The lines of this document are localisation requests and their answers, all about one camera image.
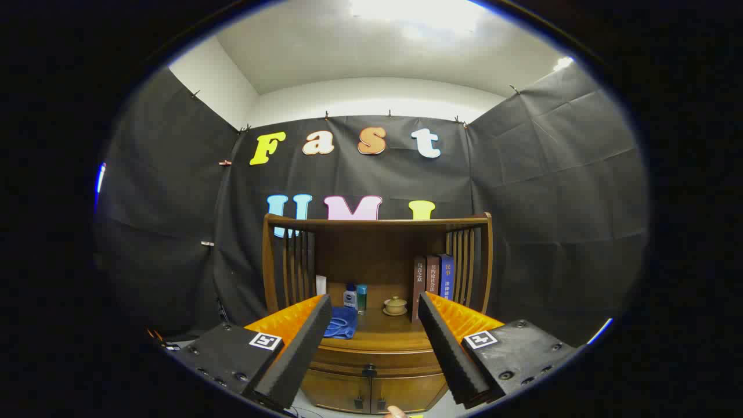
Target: wooden shelf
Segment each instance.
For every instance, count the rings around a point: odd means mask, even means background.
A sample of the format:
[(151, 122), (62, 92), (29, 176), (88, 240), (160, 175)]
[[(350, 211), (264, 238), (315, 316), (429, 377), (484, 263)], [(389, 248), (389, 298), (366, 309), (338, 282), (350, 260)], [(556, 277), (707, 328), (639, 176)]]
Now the wooden shelf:
[(353, 338), (323, 338), (320, 347), (375, 352), (431, 350), (423, 325), (420, 321), (410, 322), (409, 313), (389, 316), (377, 308), (368, 309), (358, 318)]
[[(284, 228), (283, 237), (274, 236), (276, 227)], [(289, 231), (299, 233), (289, 237)], [(267, 214), (262, 262), (269, 312), (313, 297), (316, 274), (327, 277), (332, 306), (343, 305), (347, 283), (367, 285), (366, 312), (358, 315), (353, 338), (320, 342), (302, 383), (308, 398), (324, 408), (367, 414), (384, 414), (377, 407), (382, 401), (406, 411), (425, 411), (434, 405), (447, 386), (423, 324), (411, 321), (412, 301), (417, 297), (412, 286), (413, 260), (427, 254), (451, 254), (455, 263), (452, 299), (485, 312), (492, 242), (489, 213), (456, 219), (377, 221)], [(474, 280), (478, 246), (481, 276)], [(407, 300), (404, 315), (382, 312), (384, 300), (393, 296)], [(376, 374), (369, 377), (365, 370), (372, 365)]]
[(446, 233), (487, 225), (487, 217), (454, 218), (454, 219), (382, 219), (377, 221), (337, 221), (325, 219), (292, 219), (283, 216), (266, 215), (271, 227), (297, 228), (308, 232), (328, 231), (336, 234), (347, 234), (349, 231), (379, 231), (388, 229), (399, 232), (426, 231)]

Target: book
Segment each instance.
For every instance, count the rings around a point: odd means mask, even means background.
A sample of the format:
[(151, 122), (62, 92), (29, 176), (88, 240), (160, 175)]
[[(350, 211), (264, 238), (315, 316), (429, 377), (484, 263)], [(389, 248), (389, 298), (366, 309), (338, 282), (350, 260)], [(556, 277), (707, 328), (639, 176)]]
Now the book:
[(438, 269), (440, 262), (441, 260), (438, 258), (438, 255), (429, 255), (426, 257), (426, 290), (434, 295), (438, 295), (438, 284), (440, 282)]
[(420, 321), (418, 317), (419, 294), (426, 291), (426, 258), (418, 256), (413, 259), (413, 297), (410, 310), (410, 321)]
[(441, 267), (439, 273), (439, 286), (438, 295), (444, 299), (452, 300), (452, 293), (454, 291), (454, 257), (448, 254), (439, 254), (441, 257)]

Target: red book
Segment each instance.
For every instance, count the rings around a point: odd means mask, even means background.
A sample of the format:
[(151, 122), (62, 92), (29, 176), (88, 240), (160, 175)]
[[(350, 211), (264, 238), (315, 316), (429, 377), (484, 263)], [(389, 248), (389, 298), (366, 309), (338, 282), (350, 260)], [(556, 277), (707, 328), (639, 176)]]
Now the red book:
[(438, 285), (441, 282), (438, 277), (438, 266), (441, 262), (441, 258), (437, 255), (429, 255), (426, 257), (428, 262), (426, 265), (426, 290), (438, 295)]
[(426, 291), (426, 258), (416, 257), (413, 260), (413, 297), (411, 321), (420, 321), (418, 317), (419, 294)]

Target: blue cloth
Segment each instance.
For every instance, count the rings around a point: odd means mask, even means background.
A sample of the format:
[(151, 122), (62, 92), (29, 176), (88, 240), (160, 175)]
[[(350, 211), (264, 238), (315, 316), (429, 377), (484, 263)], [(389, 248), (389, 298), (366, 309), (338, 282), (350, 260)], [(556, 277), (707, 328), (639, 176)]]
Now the blue cloth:
[(349, 340), (356, 333), (356, 324), (358, 324), (358, 312), (356, 309), (348, 307), (333, 307), (333, 318), (330, 320), (328, 328), (325, 330), (325, 338), (339, 338)]

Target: cabinet door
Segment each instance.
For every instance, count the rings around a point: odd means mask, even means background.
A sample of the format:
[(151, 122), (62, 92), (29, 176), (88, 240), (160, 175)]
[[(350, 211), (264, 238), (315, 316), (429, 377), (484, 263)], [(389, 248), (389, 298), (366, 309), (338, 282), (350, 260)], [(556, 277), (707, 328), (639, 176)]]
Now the cabinet door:
[(369, 414), (369, 378), (308, 369), (302, 391), (313, 404), (338, 411)]
[(441, 373), (420, 377), (374, 378), (371, 380), (371, 413), (386, 414), (388, 405), (394, 405), (406, 413), (427, 411), (447, 389), (447, 381)]

